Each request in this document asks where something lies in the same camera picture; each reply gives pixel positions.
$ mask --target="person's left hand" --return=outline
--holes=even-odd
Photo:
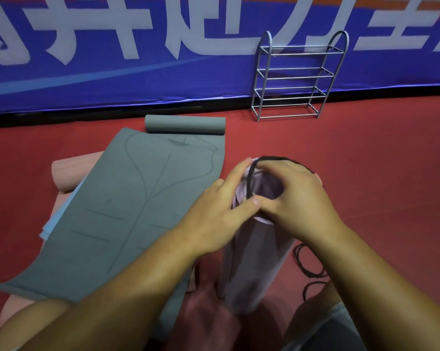
[[[252,159],[247,158],[231,170],[225,180],[218,179],[194,202],[175,228],[184,236],[198,256],[220,250],[235,232],[260,208],[252,198],[231,209],[236,187]]]

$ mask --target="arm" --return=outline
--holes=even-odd
[[[218,179],[173,230],[111,281],[71,307],[21,350],[140,350],[182,275],[201,255],[223,247],[258,210],[250,199],[231,210],[248,158]]]
[[[320,181],[303,166],[263,161],[279,178],[276,200],[261,209],[305,242],[323,265],[369,350],[440,350],[440,306],[346,227]]]

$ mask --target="fingernail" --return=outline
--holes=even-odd
[[[252,196],[251,198],[252,203],[254,203],[256,205],[256,207],[260,208],[261,207],[261,202],[254,196]]]

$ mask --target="hand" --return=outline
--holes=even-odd
[[[293,237],[306,243],[344,226],[319,176],[286,160],[260,161],[258,168],[268,171],[284,186],[283,193],[274,200],[255,196],[261,210]]]
[[[260,203],[254,197],[231,209],[236,187],[252,159],[239,163],[223,181],[218,179],[194,202],[175,228],[194,247],[198,256],[223,248],[247,219],[256,214]]]

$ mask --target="metal shoe rack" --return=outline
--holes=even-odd
[[[338,38],[338,36],[340,36],[340,35],[344,36],[344,38],[345,38],[345,47],[343,49],[336,47],[335,44],[333,45],[334,40],[337,39],[337,41],[338,41],[340,38],[340,37]],[[268,42],[269,42],[268,46],[261,45],[264,39],[268,40]],[[334,85],[334,81],[336,79],[336,76],[339,73],[340,66],[342,65],[342,62],[343,62],[345,55],[347,53],[348,44],[349,44],[348,33],[346,31],[338,31],[332,36],[327,47],[325,45],[273,46],[272,36],[271,36],[270,32],[269,31],[265,32],[262,35],[261,40],[259,41],[259,45],[258,45],[258,64],[256,66],[256,74],[254,76],[254,86],[253,86],[252,101],[251,101],[251,109],[254,112],[254,114],[256,115],[256,118],[258,119],[258,121],[261,118],[285,118],[285,117],[305,117],[305,116],[306,117],[309,117],[309,116],[319,117],[321,115],[322,109],[324,108],[324,105],[325,105],[326,100],[329,96],[329,93],[332,89],[332,85]],[[326,50],[325,50],[325,52],[317,52],[317,53],[307,52],[307,53],[305,53],[302,51],[303,48],[326,48]],[[263,53],[267,55],[267,65],[266,65],[265,69],[260,68],[261,55]],[[324,67],[326,64],[327,57],[329,55],[340,56],[339,64],[337,65],[337,68],[334,72],[332,72]],[[272,57],[275,57],[275,56],[283,56],[283,57],[324,56],[324,59],[322,61],[322,65],[320,67],[270,68],[270,60]],[[313,76],[299,76],[299,75],[293,74],[290,76],[287,75],[285,77],[269,77],[269,71],[274,72],[274,71],[296,71],[296,70],[297,71],[315,70],[315,71],[317,71],[317,74],[313,75]],[[258,76],[261,76],[264,79],[262,88],[256,87],[258,85]],[[280,82],[280,80],[310,80],[310,79],[314,79],[314,78],[316,79],[314,86],[272,87],[272,88],[266,87],[267,82],[270,80],[274,80],[274,83],[276,83],[277,81]],[[329,84],[328,90],[326,92],[322,91],[318,87],[318,83],[319,83],[320,78],[326,78],[326,79],[330,80],[330,84]],[[296,90],[304,90],[304,89],[309,89],[311,94],[308,95],[308,93],[305,93],[305,94],[298,94],[298,95],[294,94],[294,95],[285,95],[285,96],[266,95],[266,91],[268,91],[268,90],[274,90],[274,91],[277,91],[277,90],[282,91],[283,90],[283,91],[287,91],[287,92],[296,92]],[[257,98],[259,99],[259,104],[255,105]],[[322,99],[322,100],[319,100],[319,102],[322,101],[319,110],[317,110],[316,107],[311,103],[311,101],[314,99]],[[276,103],[278,103],[277,101],[287,102],[290,100],[292,100],[293,103],[263,104],[264,102],[273,103],[274,101],[276,101]],[[302,105],[306,105],[306,107],[308,107],[310,109],[309,114],[291,114],[291,115],[282,115],[282,116],[261,116],[262,109],[265,107],[278,108],[278,107],[290,107],[290,106],[302,106]]]

